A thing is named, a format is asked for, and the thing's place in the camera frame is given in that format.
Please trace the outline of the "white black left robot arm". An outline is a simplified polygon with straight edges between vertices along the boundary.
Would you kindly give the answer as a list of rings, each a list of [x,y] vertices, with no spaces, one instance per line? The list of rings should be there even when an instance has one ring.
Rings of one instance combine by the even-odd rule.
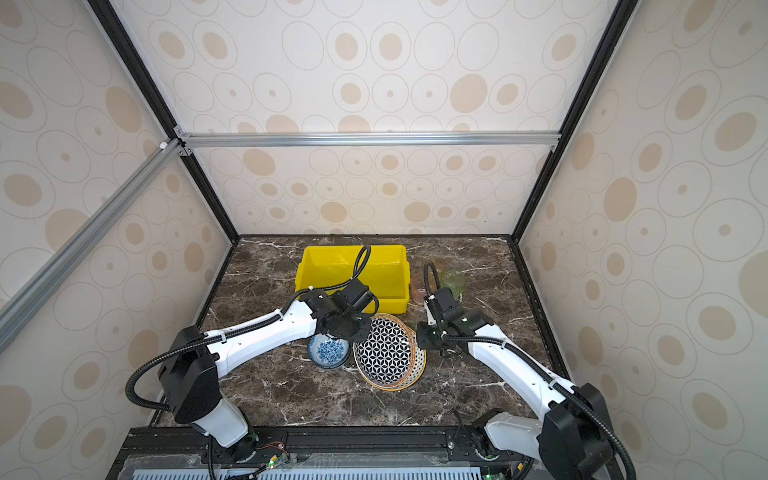
[[[380,302],[351,278],[333,291],[305,288],[280,309],[226,329],[184,329],[172,348],[134,371],[126,398],[150,410],[173,414],[224,448],[240,446],[252,428],[220,390],[220,380],[242,364],[295,340],[322,334],[360,343],[367,339]]]

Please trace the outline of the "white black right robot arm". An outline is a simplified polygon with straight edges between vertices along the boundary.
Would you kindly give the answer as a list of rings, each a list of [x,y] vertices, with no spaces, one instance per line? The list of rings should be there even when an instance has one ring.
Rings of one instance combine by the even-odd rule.
[[[634,479],[635,465],[615,433],[607,404],[591,384],[578,386],[544,367],[478,310],[459,305],[442,287],[424,298],[417,327],[423,350],[467,351],[525,401],[533,418],[491,410],[469,436],[479,457],[512,452],[539,462],[555,479]]]

